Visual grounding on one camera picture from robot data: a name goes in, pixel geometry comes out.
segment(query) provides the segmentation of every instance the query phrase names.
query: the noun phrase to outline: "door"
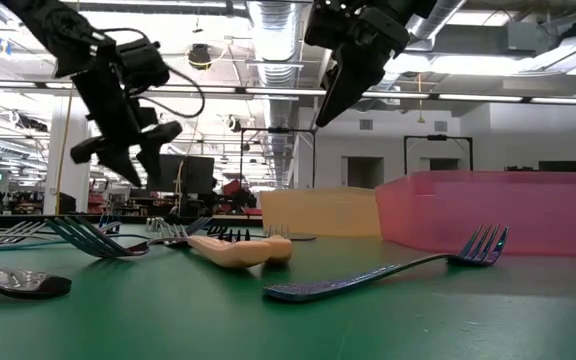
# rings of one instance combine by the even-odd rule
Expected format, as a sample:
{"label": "door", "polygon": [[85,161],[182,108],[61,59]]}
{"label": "door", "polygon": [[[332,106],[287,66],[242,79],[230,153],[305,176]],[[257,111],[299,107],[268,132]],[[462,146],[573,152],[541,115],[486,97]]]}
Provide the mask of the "door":
{"label": "door", "polygon": [[342,185],[363,189],[374,189],[384,183],[384,158],[342,158]]}

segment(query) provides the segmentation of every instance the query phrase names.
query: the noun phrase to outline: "pink plastic bin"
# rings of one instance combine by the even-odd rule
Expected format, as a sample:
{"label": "pink plastic bin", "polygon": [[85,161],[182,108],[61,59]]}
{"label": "pink plastic bin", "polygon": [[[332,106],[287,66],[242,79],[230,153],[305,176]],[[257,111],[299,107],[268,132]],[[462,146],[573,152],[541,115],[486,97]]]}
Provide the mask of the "pink plastic bin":
{"label": "pink plastic bin", "polygon": [[576,173],[422,172],[376,196],[386,241],[456,252],[480,224],[503,224],[505,254],[576,256]]}

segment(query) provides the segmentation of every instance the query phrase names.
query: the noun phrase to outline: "monitor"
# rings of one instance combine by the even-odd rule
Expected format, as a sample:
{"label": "monitor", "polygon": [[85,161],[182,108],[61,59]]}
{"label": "monitor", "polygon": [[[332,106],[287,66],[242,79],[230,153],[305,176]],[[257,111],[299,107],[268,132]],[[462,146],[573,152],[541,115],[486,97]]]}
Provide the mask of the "monitor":
{"label": "monitor", "polygon": [[215,167],[215,159],[212,157],[160,155],[161,177],[157,182],[149,176],[146,188],[149,191],[175,192],[179,166],[184,159],[179,174],[183,184],[182,191],[185,190],[188,194],[210,194]]}
{"label": "monitor", "polygon": [[540,161],[539,171],[576,172],[576,161]]}

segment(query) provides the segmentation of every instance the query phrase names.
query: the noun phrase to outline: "black robotic arm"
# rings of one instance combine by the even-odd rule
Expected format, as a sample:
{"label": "black robotic arm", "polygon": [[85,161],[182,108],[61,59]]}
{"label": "black robotic arm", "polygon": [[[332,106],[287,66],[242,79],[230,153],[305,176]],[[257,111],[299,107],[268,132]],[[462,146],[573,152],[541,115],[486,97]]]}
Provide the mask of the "black robotic arm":
{"label": "black robotic arm", "polygon": [[305,41],[332,49],[335,67],[324,76],[326,97],[320,127],[346,111],[384,77],[386,62],[401,54],[410,36],[405,26],[416,14],[427,18],[437,0],[315,0]]}
{"label": "black robotic arm", "polygon": [[[151,43],[138,30],[95,29],[85,17],[58,0],[0,2],[57,58],[54,76],[70,76],[90,111],[88,120],[94,120],[101,131],[102,136],[71,149],[73,161],[88,162],[97,153],[101,165],[141,186],[128,152],[128,147],[140,145],[137,159],[150,176],[157,178],[161,146],[182,131],[176,121],[157,125],[155,110],[141,107],[138,102],[139,94],[151,86],[166,84],[170,78],[169,68],[157,50],[159,44]],[[117,45],[106,35],[111,31],[134,31],[142,38]],[[142,132],[149,125],[157,126]]]}

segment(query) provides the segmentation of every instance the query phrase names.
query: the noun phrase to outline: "column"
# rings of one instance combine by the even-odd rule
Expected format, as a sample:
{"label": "column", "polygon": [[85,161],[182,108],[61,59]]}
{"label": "column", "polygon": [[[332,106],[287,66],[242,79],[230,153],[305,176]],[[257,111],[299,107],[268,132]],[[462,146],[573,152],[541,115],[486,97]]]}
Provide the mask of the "column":
{"label": "column", "polygon": [[294,188],[312,188],[312,136],[298,133],[293,153]]}
{"label": "column", "polygon": [[[44,196],[44,214],[54,215],[57,204],[57,174],[59,160],[64,143],[66,119],[68,118],[68,97],[55,97],[50,127],[50,145],[48,155],[48,175],[46,177],[46,191]],[[70,148],[84,141],[90,136],[86,115],[88,109],[80,98],[73,98],[70,110],[70,123],[66,139],[66,150],[63,157],[61,171],[60,192],[70,195],[77,200],[77,211],[88,210],[88,179],[90,164],[75,164],[70,158]]]}

